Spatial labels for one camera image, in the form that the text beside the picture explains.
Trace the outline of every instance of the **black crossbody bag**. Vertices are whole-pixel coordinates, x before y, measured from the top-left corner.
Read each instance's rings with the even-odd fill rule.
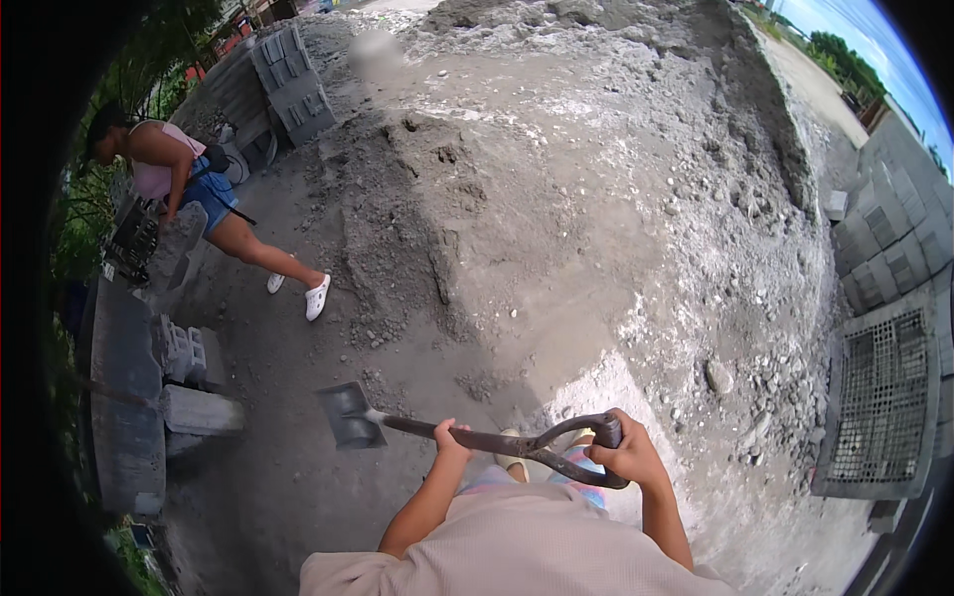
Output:
[[[199,178],[203,177],[204,175],[210,172],[214,172],[216,174],[225,174],[225,172],[229,169],[229,166],[232,165],[232,158],[229,157],[229,155],[225,152],[225,150],[222,148],[221,145],[206,146],[205,151],[202,152],[201,156],[209,160],[209,165],[202,168],[195,174],[189,176],[189,179],[186,180],[185,182],[186,188],[189,188],[190,186],[198,182]],[[212,195],[216,199],[218,199],[218,202],[220,202],[223,206],[225,206],[226,209],[228,209],[235,215],[241,217],[242,219],[249,222],[253,226],[259,225],[259,223],[256,222],[254,219],[252,219],[251,217],[247,216],[243,212],[239,211],[238,209],[226,203],[221,196],[217,195],[216,193],[212,193]]]

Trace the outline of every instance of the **beige shirt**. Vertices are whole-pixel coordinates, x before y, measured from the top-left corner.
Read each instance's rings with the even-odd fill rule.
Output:
[[[708,567],[695,574],[638,529],[613,522],[555,483],[456,497],[446,521],[401,560],[379,552],[314,553],[300,596],[718,596],[736,594]]]

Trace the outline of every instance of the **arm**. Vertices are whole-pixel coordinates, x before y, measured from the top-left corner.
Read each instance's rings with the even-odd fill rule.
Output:
[[[421,488],[387,526],[379,552],[401,559],[409,546],[423,540],[444,522],[450,501],[464,477],[464,468],[473,457],[472,452],[454,441],[447,431],[453,423],[454,419],[443,421],[434,430],[438,448],[434,465]]]
[[[185,183],[192,172],[192,147],[172,138],[156,126],[143,125],[129,135],[129,155],[132,159],[154,166],[166,166],[173,171],[169,189],[168,218],[176,216],[182,204]]]
[[[646,427],[618,408],[610,411],[622,425],[623,441],[616,449],[592,445],[587,455],[593,462],[639,484],[643,492],[643,533],[652,538],[667,557],[692,571],[693,553],[679,518],[673,483]]]

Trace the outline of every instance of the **shovel blade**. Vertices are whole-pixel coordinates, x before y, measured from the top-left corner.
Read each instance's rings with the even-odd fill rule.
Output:
[[[387,447],[381,426],[364,417],[371,404],[360,382],[352,380],[319,389],[318,399],[335,436],[338,451]]]

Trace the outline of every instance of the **pink tank top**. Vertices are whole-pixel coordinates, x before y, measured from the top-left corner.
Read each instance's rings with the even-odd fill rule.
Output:
[[[162,131],[172,138],[182,141],[192,149],[193,159],[199,157],[205,152],[205,145],[199,143],[188,134],[184,133],[175,124],[161,122],[159,120],[144,120],[130,130],[130,133],[146,122],[158,122],[162,125]],[[133,186],[143,198],[163,198],[173,186],[173,169],[167,166],[154,166],[149,163],[133,160]]]

